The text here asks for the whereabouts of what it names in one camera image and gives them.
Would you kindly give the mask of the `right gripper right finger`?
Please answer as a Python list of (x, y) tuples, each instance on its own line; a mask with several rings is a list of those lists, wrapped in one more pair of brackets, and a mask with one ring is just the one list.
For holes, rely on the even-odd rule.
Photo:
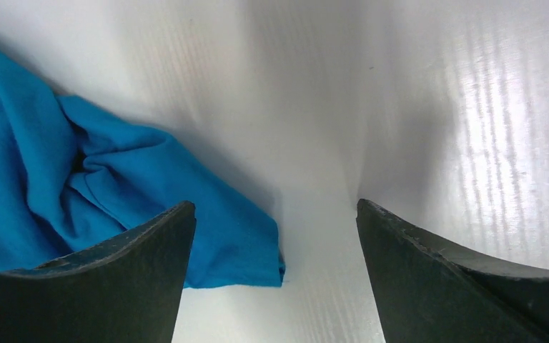
[(367, 199), (356, 221), (387, 342), (549, 342), (549, 269), (469, 249)]

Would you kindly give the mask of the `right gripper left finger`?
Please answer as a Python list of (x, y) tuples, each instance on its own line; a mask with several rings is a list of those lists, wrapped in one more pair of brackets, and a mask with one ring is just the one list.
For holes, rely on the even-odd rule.
[(0, 342), (170, 342), (195, 227), (185, 201), (83, 251), (0, 272)]

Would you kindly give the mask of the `blue t shirt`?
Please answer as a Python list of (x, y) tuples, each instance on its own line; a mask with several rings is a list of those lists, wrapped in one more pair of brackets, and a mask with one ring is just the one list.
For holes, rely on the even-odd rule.
[(0, 51), (0, 271), (37, 267), (189, 201), (185, 286), (280, 287), (273, 218), (171, 134), (58, 95)]

